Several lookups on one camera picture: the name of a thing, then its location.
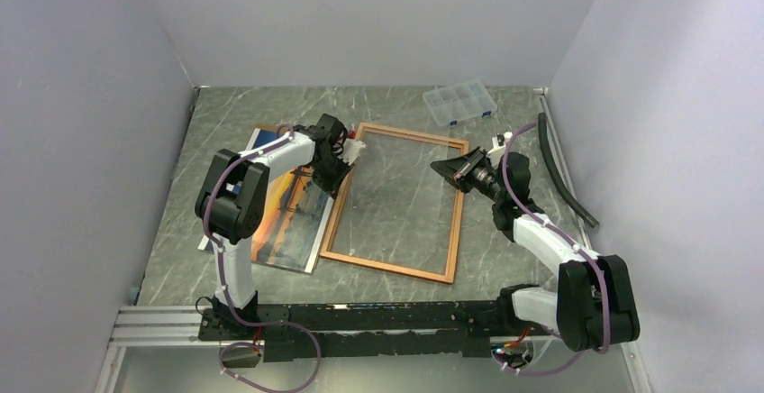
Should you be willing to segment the sunset photo print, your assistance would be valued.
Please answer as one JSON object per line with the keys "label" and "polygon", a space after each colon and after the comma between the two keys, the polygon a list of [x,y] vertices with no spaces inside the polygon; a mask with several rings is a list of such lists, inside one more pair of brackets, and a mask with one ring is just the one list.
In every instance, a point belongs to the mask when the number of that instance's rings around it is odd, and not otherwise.
{"label": "sunset photo print", "polygon": [[[257,148],[274,140],[275,131],[257,130]],[[240,243],[250,250],[255,263],[309,274],[314,270],[317,252],[333,204],[312,181],[312,171],[298,168],[274,179],[268,186],[265,217],[258,230]],[[204,245],[213,251],[213,245]]]}

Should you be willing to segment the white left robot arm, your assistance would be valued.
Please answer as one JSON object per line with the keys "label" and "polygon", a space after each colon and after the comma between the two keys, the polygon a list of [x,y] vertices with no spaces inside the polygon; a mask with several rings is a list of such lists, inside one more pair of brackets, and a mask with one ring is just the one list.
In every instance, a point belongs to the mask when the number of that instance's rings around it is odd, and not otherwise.
{"label": "white left robot arm", "polygon": [[270,183],[307,167],[313,183],[337,197],[364,147],[337,117],[322,114],[312,125],[279,125],[274,140],[257,148],[215,153],[194,211],[215,253],[213,311],[223,318],[223,328],[231,336],[245,339],[260,324],[250,250],[240,243],[261,225]]}

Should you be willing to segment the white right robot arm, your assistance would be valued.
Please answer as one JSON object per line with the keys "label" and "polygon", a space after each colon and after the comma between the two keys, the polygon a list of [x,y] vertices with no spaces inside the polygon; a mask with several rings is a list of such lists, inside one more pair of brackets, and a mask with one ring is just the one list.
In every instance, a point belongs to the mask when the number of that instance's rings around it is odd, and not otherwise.
{"label": "white right robot arm", "polygon": [[459,192],[476,190],[490,199],[496,229],[555,275],[556,291],[533,284],[503,288],[495,312],[500,330],[518,334],[528,324],[544,326],[573,352],[602,352],[639,338],[625,260],[587,248],[551,221],[531,198],[528,157],[512,151],[493,162],[487,151],[476,148],[430,167]]}

